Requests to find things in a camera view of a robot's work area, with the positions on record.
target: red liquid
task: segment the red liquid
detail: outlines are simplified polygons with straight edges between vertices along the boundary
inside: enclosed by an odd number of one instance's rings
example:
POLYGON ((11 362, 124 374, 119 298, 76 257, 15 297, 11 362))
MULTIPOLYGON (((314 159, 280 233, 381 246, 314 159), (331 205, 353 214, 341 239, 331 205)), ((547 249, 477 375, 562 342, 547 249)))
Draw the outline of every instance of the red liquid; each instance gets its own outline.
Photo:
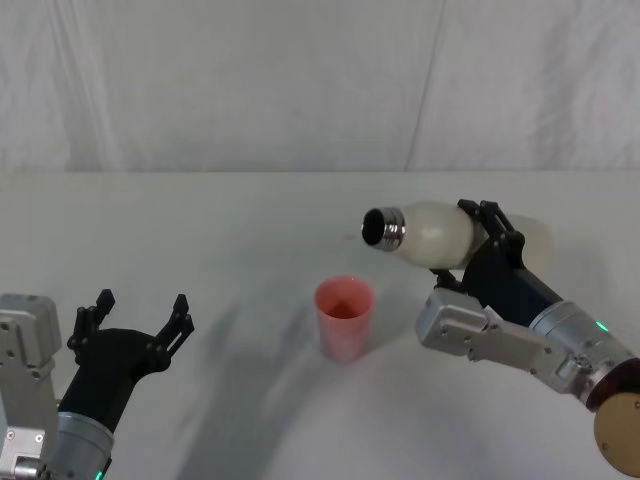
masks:
POLYGON ((331 310, 327 312, 327 314, 334 318, 341 318, 346 320, 348 318, 355 318, 358 316, 358 312, 355 311, 351 305, 348 303, 339 303, 331 310))

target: bottle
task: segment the bottle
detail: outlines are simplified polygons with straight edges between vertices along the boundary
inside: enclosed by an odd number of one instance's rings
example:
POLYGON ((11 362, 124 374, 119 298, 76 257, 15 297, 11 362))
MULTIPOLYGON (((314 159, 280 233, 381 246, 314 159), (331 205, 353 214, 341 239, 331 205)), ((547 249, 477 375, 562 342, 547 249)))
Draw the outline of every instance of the bottle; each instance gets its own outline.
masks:
MULTIPOLYGON (((553 252, 549 229, 534 218, 509 214, 507 218, 525 237, 524 264, 540 273, 553 252)), ((414 265, 456 270, 466 267, 487 233, 457 205, 418 202, 369 210, 362 221, 362 238, 370 247, 414 265)))

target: white curtain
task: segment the white curtain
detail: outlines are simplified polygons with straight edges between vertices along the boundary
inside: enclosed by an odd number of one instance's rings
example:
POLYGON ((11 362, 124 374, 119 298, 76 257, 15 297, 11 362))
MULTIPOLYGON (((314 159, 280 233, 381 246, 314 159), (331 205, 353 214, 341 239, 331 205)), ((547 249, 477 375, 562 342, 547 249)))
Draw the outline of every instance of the white curtain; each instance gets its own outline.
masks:
POLYGON ((640 166, 637 0, 0 0, 0 171, 640 166))

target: plastic cup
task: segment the plastic cup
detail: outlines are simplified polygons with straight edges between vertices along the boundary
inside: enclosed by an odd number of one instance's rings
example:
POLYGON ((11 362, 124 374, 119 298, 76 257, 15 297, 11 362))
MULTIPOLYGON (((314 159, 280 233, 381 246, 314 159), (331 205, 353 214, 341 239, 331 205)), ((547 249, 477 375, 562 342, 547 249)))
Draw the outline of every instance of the plastic cup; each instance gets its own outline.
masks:
POLYGON ((327 357, 350 363, 364 355, 375 300, 371 286, 352 275, 328 278, 316 288, 320 340, 327 357))

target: white table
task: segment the white table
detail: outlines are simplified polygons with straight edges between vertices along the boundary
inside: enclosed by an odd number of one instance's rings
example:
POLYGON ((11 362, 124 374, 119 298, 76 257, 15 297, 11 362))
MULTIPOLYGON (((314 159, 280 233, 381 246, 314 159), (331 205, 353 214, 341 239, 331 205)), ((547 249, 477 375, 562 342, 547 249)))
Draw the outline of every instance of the white table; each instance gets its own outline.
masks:
MULTIPOLYGON (((640 351, 640 174, 66 174, 0 176, 0 291, 44 294, 63 338, 112 288, 105 327, 155 333, 187 294, 195 334, 136 388, 113 480, 619 477, 592 415, 530 376, 421 348, 425 270, 365 248, 362 214, 493 199, 547 222, 545 280, 640 351), (379 295, 374 349, 318 352, 310 297, 353 273, 379 295)), ((57 357, 58 393, 75 365, 57 357)))

